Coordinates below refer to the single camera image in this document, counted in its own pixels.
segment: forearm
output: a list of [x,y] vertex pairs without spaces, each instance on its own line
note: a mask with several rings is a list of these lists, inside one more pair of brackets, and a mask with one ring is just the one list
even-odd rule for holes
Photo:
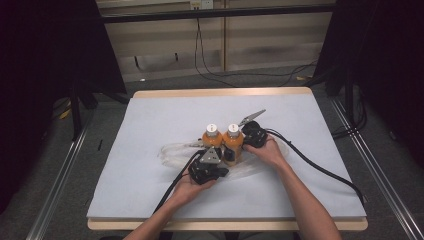
[[341,239],[327,210],[298,178],[290,165],[279,161],[276,169],[290,198],[302,236],[305,239]]
[[181,203],[171,197],[156,213],[132,231],[125,240],[155,239],[181,206]]

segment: orange bottle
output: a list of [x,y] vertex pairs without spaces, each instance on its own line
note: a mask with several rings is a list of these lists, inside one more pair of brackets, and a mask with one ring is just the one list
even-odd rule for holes
[[216,147],[220,148],[222,145],[222,134],[218,131],[215,124],[206,126],[206,132],[202,136],[203,145],[207,148]]
[[224,162],[228,166],[234,166],[241,161],[241,147],[243,145],[243,134],[237,124],[230,124],[228,131],[222,136],[224,145]]

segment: orange liquid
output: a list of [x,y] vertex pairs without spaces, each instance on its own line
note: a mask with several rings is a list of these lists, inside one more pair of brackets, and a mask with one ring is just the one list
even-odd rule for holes
[[216,147],[219,148],[222,145],[222,134],[218,132],[215,137],[209,137],[207,133],[203,133],[202,136],[203,145],[205,147]]
[[234,166],[241,159],[241,147],[243,145],[243,134],[239,133],[238,137],[230,137],[228,132],[222,136],[223,144],[227,150],[224,150],[223,160],[228,166]]

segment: wall outlet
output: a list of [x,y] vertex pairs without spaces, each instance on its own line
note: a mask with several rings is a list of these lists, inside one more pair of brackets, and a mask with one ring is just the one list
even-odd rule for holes
[[201,9],[213,9],[213,0],[202,0]]
[[191,10],[200,10],[200,9],[202,9],[202,1],[201,0],[192,0],[192,1],[190,1],[190,9]]

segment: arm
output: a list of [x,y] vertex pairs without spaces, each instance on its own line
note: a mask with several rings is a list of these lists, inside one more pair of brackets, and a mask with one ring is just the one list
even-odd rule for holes
[[286,162],[273,137],[268,136],[262,148],[245,145],[244,149],[276,169],[305,239],[341,239],[333,219]]
[[215,182],[215,180],[212,180],[203,185],[198,185],[192,181],[190,175],[184,175],[175,186],[172,196],[163,206],[132,231],[125,240],[155,239],[178,209],[191,202],[201,191],[210,188]]

